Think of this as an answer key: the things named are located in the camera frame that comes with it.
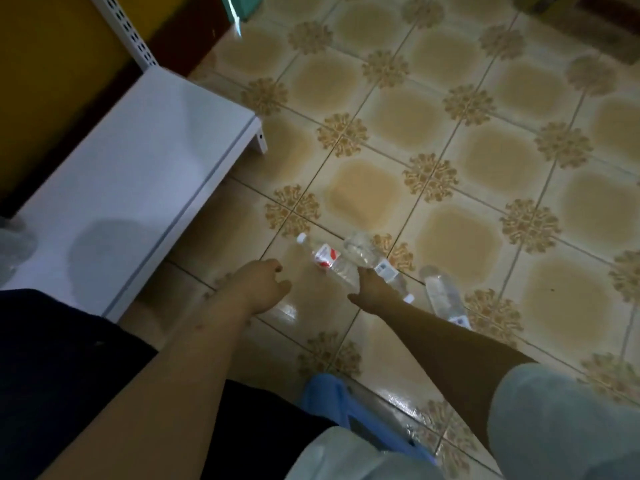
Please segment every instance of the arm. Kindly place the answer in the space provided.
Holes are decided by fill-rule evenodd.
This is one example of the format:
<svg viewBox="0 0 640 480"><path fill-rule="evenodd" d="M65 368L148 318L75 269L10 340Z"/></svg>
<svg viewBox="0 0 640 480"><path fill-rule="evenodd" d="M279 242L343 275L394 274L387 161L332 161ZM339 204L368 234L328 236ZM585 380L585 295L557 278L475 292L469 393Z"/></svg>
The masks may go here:
<svg viewBox="0 0 640 480"><path fill-rule="evenodd" d="M199 479L240 334L291 290L281 270L240 268L40 478Z"/></svg>
<svg viewBox="0 0 640 480"><path fill-rule="evenodd" d="M533 359L484 335L408 305L372 269L359 268L360 293L349 300L384 320L444 398L490 450L493 393L508 371Z"/></svg>

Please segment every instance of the black shorts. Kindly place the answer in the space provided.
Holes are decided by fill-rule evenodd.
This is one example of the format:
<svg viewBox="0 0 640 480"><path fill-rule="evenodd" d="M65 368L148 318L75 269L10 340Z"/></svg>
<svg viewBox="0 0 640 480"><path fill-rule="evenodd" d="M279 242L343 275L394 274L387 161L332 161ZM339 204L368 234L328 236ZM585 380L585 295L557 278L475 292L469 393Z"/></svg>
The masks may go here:
<svg viewBox="0 0 640 480"><path fill-rule="evenodd" d="M0 476L40 475L156 353L41 292L0 291ZM332 426L227 380L202 478L283 479Z"/></svg>

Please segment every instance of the red and white label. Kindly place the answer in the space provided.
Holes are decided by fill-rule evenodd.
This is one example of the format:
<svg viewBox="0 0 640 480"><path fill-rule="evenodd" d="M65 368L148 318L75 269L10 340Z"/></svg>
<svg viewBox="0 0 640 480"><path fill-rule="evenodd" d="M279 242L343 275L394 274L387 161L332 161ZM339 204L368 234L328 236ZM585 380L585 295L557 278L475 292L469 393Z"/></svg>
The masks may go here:
<svg viewBox="0 0 640 480"><path fill-rule="evenodd" d="M340 256L340 252L333 249L329 244L323 244L318 252L316 252L316 263L320 267L331 267L336 259Z"/></svg>

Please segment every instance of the tiled floor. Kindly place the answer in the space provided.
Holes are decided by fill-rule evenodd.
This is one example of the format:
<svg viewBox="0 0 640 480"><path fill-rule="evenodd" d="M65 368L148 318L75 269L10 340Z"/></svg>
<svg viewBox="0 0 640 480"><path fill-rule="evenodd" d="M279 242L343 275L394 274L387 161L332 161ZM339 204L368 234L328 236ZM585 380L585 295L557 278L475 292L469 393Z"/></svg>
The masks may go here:
<svg viewBox="0 0 640 480"><path fill-rule="evenodd" d="M338 370L448 477L496 478L402 343L294 242L361 229L416 306L436 264L478 332L640 404L640 64L509 0L266 0L243 33L191 78L256 111L270 150L242 156L124 327L160 347L228 273L277 257L293 291L252 321L232 377L294 400Z"/></svg>

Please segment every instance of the white fabric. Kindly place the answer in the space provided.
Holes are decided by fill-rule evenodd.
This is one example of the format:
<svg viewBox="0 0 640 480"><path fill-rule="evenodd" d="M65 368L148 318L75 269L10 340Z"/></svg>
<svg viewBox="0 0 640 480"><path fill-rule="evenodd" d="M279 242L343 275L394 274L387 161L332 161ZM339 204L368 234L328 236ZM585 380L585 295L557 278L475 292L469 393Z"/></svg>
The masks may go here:
<svg viewBox="0 0 640 480"><path fill-rule="evenodd" d="M540 364L514 368L492 400L489 442L507 480L640 479L640 411L604 401ZM442 480L427 461L382 453L335 427L302 452L286 480Z"/></svg>

